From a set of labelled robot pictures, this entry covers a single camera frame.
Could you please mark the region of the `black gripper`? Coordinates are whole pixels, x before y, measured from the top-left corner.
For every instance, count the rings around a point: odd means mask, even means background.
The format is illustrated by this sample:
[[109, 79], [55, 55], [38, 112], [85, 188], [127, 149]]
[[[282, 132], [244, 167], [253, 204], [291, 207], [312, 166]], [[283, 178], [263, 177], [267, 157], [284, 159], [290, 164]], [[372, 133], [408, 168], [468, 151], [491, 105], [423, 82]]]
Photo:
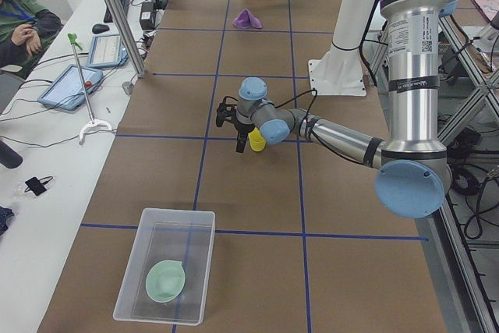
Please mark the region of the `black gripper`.
[[232, 116], [232, 123], [237, 130], [236, 153], [243, 153], [246, 147], [247, 137], [253, 131], [253, 124], [246, 117], [242, 121], [238, 117], [238, 113]]

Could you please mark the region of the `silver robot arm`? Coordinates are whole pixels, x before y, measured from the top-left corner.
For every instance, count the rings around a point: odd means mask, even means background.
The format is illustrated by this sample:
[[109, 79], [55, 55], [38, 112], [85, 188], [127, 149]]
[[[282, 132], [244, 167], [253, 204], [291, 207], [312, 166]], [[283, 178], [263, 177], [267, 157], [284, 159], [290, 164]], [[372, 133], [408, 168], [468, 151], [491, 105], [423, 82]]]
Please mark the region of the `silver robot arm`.
[[437, 211], [451, 184], [446, 147], [437, 138], [438, 22], [451, 15], [458, 0], [342, 0], [331, 49], [310, 62], [311, 86], [321, 95], [354, 95], [363, 85], [354, 78], [358, 51], [370, 13], [387, 20], [388, 140], [359, 133], [305, 109], [279, 109], [266, 83], [244, 79], [234, 105], [220, 105], [216, 123], [230, 122], [238, 132], [237, 151], [258, 129], [267, 143], [290, 133], [318, 143], [355, 164], [377, 170], [380, 202], [406, 218]]

